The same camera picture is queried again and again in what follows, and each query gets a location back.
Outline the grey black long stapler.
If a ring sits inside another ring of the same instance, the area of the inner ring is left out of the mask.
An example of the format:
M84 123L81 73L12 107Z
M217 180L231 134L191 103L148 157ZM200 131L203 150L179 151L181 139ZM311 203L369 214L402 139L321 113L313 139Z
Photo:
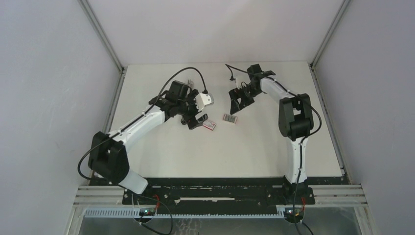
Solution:
M194 83L191 79L188 80L187 85L191 88L194 89Z

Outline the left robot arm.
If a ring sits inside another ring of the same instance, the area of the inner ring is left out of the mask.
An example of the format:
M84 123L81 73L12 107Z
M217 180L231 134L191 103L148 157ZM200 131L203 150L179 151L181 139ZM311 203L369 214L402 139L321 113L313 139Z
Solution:
M149 101L139 116L109 133L97 132L93 136L88 167L108 182L132 191L141 204L149 203L153 191L147 187L148 181L130 168L128 152L152 129L176 115L190 130L202 126L208 115L196 116L213 103L208 91L199 92L186 83L173 81L168 90Z

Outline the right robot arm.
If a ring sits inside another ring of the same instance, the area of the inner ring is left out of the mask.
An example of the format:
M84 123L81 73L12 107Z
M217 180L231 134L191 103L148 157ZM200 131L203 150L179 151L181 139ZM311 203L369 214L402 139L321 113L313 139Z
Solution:
M259 94L267 94L278 103L278 128L287 140L287 171L284 178L289 184L306 181L305 146L314 128L313 107L308 94L295 94L278 82L272 70L264 71L260 64L248 67L249 82L238 82L229 91L230 114L234 115L254 103Z

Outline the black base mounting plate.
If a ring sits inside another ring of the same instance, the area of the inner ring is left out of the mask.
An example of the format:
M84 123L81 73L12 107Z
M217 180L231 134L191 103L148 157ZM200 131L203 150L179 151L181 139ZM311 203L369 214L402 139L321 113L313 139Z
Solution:
M140 194L95 180L95 198L89 204L145 207L156 205L168 214L271 214L276 206L313 205L317 186L334 188L349 184L345 177L309 177L299 186L283 177L256 178L147 178L148 186Z

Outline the left controller board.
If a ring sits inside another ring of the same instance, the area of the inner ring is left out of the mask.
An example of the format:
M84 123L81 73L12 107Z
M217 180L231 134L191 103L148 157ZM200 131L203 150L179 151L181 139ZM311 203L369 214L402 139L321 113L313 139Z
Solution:
M142 209L139 212L139 216L140 217L144 217L144 216L154 216L156 214L156 210L154 209Z

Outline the controller board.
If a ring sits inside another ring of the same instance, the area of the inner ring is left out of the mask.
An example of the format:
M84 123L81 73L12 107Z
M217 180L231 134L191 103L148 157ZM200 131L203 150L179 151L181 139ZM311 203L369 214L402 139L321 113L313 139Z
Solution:
M139 216L140 217L144 217L144 216L154 216L156 214L156 210L154 209L142 209L139 212Z
M287 222L295 224L295 223L300 223L303 220L304 211L302 209L293 210L293 209L286 208L283 215L284 215L284 219Z

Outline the right controller board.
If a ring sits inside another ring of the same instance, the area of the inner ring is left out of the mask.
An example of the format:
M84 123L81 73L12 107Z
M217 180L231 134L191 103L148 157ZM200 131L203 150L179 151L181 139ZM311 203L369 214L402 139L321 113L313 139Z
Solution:
M302 209L293 210L293 209L286 208L283 215L284 215L284 219L287 222L295 224L295 223L300 223L303 220L304 211Z

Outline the right aluminium frame post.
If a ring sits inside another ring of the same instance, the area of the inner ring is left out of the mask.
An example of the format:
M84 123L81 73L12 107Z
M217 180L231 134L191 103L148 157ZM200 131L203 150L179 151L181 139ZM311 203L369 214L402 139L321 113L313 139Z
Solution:
M325 33L323 40L317 49L316 54L314 55L311 63L309 64L310 71L312 72L313 75L316 74L316 66L318 65L326 47L328 46L332 36L334 35L336 29L338 28L342 18L344 17L351 3L352 3L352 0L343 0L332 22L330 23L330 26L327 32Z

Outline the aluminium frame post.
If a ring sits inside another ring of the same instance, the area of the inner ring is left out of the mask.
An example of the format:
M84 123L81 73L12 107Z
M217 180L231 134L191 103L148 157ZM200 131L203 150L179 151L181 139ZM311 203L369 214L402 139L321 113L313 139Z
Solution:
M316 66L318 65L326 47L328 46L332 36L334 35L336 29L338 28L342 18L344 17L351 3L352 3L352 0L343 0L332 22L330 23L330 26L327 32L325 33L323 40L317 49L316 54L314 55L311 63L309 64L310 71L312 72L313 75L316 74Z
M110 42L102 24L100 23L99 18L95 14L90 2L88 0L78 0L78 3L80 4L81 8L86 14L86 17L88 18L90 24L92 25L94 31L96 32L98 38L100 39L103 47L105 48L106 52L108 53L109 57L111 58L112 62L114 63L114 65L116 66L118 70L118 79L117 79L117 83L115 87L115 93L117 93L120 90L124 67L118 55L116 54L115 49L112 43Z

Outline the left aluminium frame post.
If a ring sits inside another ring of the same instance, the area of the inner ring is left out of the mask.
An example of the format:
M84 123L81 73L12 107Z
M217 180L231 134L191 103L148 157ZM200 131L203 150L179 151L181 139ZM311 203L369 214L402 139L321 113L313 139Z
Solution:
M86 14L86 17L88 18L90 24L92 25L94 31L96 32L98 38L100 39L103 47L105 48L106 52L108 53L109 57L111 58L112 62L114 63L114 65L116 66L118 70L118 79L117 79L117 83L115 87L115 93L117 93L120 90L124 67L118 55L116 54L115 49L112 43L110 42L102 24L100 23L99 18L95 14L90 2L88 0L78 0L78 3L80 4L81 8Z

